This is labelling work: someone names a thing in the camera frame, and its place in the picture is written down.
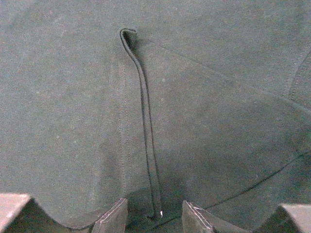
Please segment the black t-shirt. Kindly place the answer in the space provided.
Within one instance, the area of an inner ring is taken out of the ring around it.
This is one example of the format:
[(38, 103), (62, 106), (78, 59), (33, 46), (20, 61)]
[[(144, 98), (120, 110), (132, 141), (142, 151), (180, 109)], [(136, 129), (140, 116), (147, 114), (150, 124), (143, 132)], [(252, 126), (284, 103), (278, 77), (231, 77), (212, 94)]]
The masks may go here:
[(309, 204), (310, 1), (1, 1), (0, 191), (61, 222), (126, 198), (136, 233)]

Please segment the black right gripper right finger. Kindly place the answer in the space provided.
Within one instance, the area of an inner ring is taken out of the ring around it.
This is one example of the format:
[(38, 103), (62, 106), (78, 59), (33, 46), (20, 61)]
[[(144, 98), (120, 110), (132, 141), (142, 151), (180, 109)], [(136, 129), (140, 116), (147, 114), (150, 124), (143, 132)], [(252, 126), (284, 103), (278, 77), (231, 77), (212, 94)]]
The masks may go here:
[[(245, 229), (226, 222), (191, 202), (183, 201), (182, 225), (185, 233), (246, 233)], [(309, 204), (280, 204), (254, 233), (309, 233)]]

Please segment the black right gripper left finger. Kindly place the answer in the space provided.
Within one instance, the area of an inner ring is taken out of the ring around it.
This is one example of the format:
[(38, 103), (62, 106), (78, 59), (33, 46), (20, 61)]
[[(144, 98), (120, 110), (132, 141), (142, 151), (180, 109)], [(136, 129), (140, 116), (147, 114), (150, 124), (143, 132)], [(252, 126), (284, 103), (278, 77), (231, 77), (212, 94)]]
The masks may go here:
[(1, 193), (2, 233), (123, 233), (127, 222), (127, 199), (59, 223), (28, 194)]

